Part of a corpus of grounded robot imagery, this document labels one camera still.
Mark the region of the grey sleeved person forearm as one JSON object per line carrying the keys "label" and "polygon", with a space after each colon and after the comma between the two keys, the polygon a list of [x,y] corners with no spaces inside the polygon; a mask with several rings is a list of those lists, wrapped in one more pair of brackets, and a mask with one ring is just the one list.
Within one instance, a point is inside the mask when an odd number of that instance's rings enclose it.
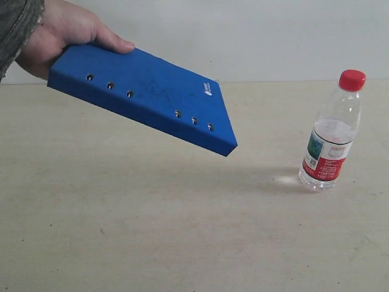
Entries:
{"label": "grey sleeved person forearm", "polygon": [[1,78],[41,23],[44,11],[42,0],[1,1]]}

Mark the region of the bare person hand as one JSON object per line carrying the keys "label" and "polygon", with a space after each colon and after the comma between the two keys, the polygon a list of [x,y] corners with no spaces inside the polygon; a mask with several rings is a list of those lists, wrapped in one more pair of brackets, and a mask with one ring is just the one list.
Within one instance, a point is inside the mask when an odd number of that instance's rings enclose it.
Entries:
{"label": "bare person hand", "polygon": [[90,10],[67,1],[46,1],[43,18],[16,63],[29,74],[46,80],[51,66],[67,47],[88,43],[119,54],[135,49],[134,43],[119,37]]}

